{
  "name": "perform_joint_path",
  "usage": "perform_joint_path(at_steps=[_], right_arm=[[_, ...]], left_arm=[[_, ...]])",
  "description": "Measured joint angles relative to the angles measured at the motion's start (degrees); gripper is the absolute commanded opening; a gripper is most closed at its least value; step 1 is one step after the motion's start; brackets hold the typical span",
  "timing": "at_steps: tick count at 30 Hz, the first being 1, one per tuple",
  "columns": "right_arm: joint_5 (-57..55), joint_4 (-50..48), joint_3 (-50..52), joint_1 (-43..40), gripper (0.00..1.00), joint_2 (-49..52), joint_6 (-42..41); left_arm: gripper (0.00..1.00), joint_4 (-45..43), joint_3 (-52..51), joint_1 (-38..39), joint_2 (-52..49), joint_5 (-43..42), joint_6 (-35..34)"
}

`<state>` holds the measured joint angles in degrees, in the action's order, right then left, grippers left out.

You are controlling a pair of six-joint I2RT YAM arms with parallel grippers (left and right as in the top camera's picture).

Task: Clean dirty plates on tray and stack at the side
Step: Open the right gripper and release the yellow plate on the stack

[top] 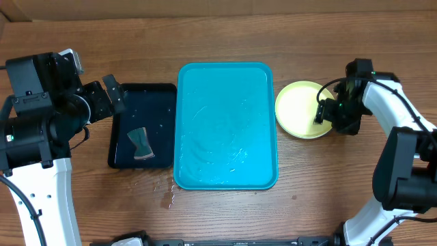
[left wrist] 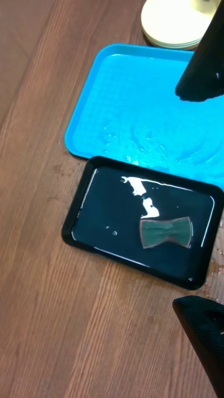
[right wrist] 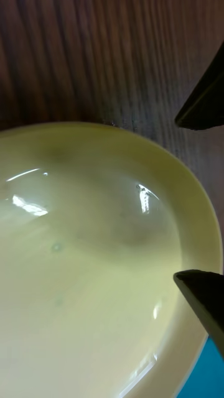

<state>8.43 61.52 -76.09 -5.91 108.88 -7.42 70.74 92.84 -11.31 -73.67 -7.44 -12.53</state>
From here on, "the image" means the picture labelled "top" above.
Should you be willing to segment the yellow-green plate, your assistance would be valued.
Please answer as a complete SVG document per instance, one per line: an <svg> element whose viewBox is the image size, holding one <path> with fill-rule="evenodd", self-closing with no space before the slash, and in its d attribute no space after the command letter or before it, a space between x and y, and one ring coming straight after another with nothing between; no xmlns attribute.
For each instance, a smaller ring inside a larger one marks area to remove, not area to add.
<svg viewBox="0 0 437 246"><path fill-rule="evenodd" d="M312 81L296 81L279 92L275 115L283 130L301 139L315 139L331 131L330 122L314 122L318 109L316 96L321 88Z"/></svg>

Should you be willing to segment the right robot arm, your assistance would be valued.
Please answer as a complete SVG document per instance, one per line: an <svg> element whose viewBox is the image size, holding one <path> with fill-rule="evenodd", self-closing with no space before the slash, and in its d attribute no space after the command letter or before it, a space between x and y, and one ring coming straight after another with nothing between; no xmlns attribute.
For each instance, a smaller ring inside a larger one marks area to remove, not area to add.
<svg viewBox="0 0 437 246"><path fill-rule="evenodd" d="M391 72L356 58L331 82L335 99L318 99L314 122L356 135L363 115L374 115L387 136L372 178L372 198L320 245L392 245L389 233L404 221L435 223L422 215L436 207L436 126L404 94Z"/></svg>

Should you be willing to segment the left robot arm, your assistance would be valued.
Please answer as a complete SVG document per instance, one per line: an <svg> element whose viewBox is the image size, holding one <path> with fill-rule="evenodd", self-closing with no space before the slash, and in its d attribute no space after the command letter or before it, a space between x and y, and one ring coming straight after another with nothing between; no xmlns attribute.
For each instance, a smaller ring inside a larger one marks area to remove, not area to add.
<svg viewBox="0 0 437 246"><path fill-rule="evenodd" d="M70 140L121 113L113 75L82 84L78 54L67 49L9 59L13 93L1 108L1 181L13 197L27 245L80 245L72 199Z"/></svg>

